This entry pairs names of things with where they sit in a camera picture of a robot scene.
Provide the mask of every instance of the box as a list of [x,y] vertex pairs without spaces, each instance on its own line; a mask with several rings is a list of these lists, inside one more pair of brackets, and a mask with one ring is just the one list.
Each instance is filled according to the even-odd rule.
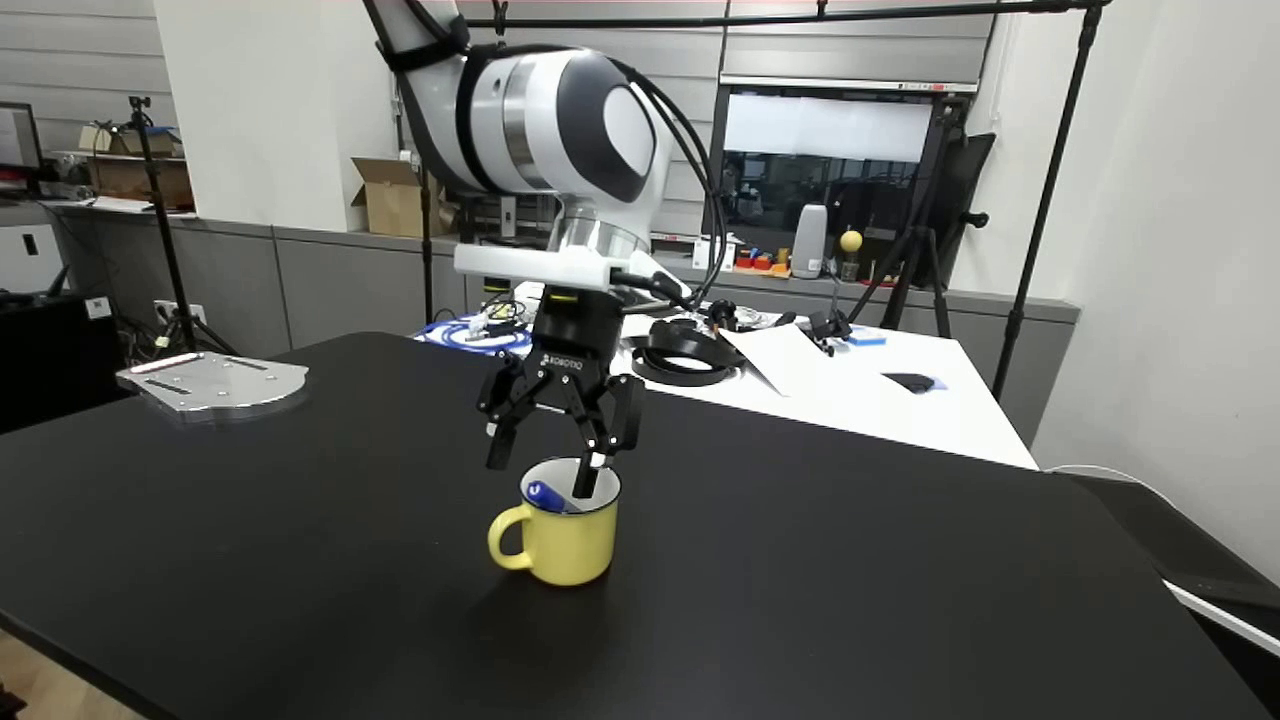
[[[365,230],[370,238],[390,239],[422,239],[422,184],[403,161],[353,155],[365,187],[356,204],[365,204]],[[430,181],[430,238],[446,234],[446,204],[440,184]]]
[[[141,155],[92,155],[87,161],[92,195],[151,201],[148,167]],[[160,201],[172,212],[192,212],[192,177],[183,161],[156,155]]]

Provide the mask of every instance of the yellow mug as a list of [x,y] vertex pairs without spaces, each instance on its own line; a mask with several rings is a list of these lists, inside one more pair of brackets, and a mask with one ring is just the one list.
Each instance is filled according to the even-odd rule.
[[[489,555],[503,571],[532,571],[545,584],[577,587],[591,584],[611,566],[611,538],[617,538],[617,499],[621,499],[621,477],[611,467],[595,471],[595,494],[586,499],[570,496],[580,459],[545,459],[524,471],[519,496],[527,496],[527,486],[547,486],[556,496],[562,496],[567,511],[545,511],[527,499],[498,511],[489,523]],[[509,555],[498,539],[519,523],[519,554]]]

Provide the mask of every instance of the floor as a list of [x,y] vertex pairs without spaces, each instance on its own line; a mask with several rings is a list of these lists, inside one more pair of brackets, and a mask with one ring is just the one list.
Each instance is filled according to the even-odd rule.
[[4,631],[0,686],[28,706],[19,720],[136,720],[125,706]]

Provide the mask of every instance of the mug handle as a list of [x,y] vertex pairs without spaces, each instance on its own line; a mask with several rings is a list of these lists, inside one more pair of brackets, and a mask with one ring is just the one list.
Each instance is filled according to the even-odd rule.
[[489,523],[489,555],[497,560],[497,570],[503,571],[524,571],[532,566],[527,554],[514,554],[514,555],[503,555],[498,539],[509,538],[509,530],[524,523],[532,515],[527,505],[514,505],[509,511],[498,511],[491,523]]

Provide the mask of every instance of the black tabletop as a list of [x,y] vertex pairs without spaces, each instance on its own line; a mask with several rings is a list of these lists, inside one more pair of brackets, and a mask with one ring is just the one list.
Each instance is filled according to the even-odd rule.
[[148,716],[1262,716],[1073,486],[650,401],[617,570],[484,554],[484,361],[353,338],[299,405],[0,439],[0,619]]

